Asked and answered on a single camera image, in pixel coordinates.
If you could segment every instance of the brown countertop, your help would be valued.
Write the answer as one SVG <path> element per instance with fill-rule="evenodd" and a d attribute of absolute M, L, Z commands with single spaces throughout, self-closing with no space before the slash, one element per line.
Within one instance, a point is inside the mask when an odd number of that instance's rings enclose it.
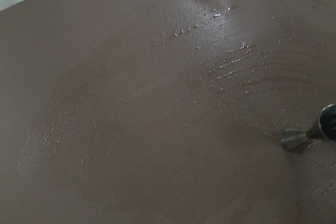
<path fill-rule="evenodd" d="M 0 12 L 1 223 L 336 222 L 336 0 L 26 0 Z"/>

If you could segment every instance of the wet surface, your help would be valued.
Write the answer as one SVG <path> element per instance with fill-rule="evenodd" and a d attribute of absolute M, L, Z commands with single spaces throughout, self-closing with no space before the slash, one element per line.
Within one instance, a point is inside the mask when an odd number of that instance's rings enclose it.
<path fill-rule="evenodd" d="M 335 145 L 280 145 L 335 103 L 335 0 L 49 1 L 0 14 L 4 222 L 336 222 Z"/>

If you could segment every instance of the gray surface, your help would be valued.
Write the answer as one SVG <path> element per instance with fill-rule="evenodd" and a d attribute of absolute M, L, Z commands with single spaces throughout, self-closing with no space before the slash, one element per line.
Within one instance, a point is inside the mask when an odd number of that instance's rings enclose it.
<path fill-rule="evenodd" d="M 27 0 L 0 12 L 0 222 L 335 222 L 335 147 L 280 145 L 335 102 L 335 11 Z"/>

